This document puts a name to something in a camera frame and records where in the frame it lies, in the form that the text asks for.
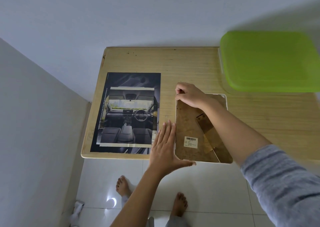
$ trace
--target hand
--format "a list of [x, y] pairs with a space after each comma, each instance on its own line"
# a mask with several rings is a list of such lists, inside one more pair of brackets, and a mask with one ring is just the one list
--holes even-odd
[[181, 100], [191, 107], [200, 109], [210, 99], [205, 93], [195, 87], [194, 84], [189, 83], [177, 83], [176, 93], [176, 100]]
[[174, 154], [175, 133], [175, 123], [172, 126], [170, 120], [163, 123], [151, 147], [149, 168], [161, 178], [179, 168], [196, 165], [194, 161], [180, 160]]

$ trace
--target bare foot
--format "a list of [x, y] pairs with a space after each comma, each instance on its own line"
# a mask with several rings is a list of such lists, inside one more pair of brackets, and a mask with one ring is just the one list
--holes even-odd
[[124, 176], [121, 176], [118, 179], [115, 190], [120, 194], [121, 197], [123, 197], [125, 195], [127, 197], [130, 197], [130, 195], [131, 195], [131, 191], [129, 189], [128, 182]]
[[173, 206], [174, 207], [172, 208], [170, 215], [182, 217], [182, 215], [186, 211], [186, 208], [188, 207], [188, 202], [187, 202], [186, 197], [184, 196], [183, 193], [180, 193], [180, 192], [177, 193], [177, 196], [174, 200]]

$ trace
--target sleeve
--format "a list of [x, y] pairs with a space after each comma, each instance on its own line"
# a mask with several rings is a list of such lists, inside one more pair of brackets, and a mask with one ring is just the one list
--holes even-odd
[[320, 226], [320, 178], [275, 145], [249, 156], [241, 172], [277, 226]]

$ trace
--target person's left hand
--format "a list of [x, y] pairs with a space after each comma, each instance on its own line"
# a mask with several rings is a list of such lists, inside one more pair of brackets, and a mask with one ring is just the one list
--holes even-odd
[[170, 120], [163, 123], [151, 147], [149, 168], [161, 178], [179, 168], [196, 165], [194, 161], [180, 160], [174, 154], [175, 134], [175, 123], [171, 125]]

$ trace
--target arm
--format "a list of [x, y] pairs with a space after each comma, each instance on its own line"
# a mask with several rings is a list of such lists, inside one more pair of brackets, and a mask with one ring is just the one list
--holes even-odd
[[184, 103], [200, 108], [206, 113], [238, 165], [241, 165], [257, 149], [271, 144], [264, 136], [236, 118], [223, 108], [217, 100], [206, 96], [193, 84], [178, 83], [176, 92], [176, 100], [182, 100]]
[[178, 83], [176, 100], [202, 109], [276, 226], [320, 226], [320, 178], [210, 99]]
[[144, 227], [161, 179], [182, 167], [195, 165], [194, 161], [180, 160], [174, 154], [175, 124], [164, 123], [151, 147], [149, 167], [137, 188], [115, 218], [111, 227]]

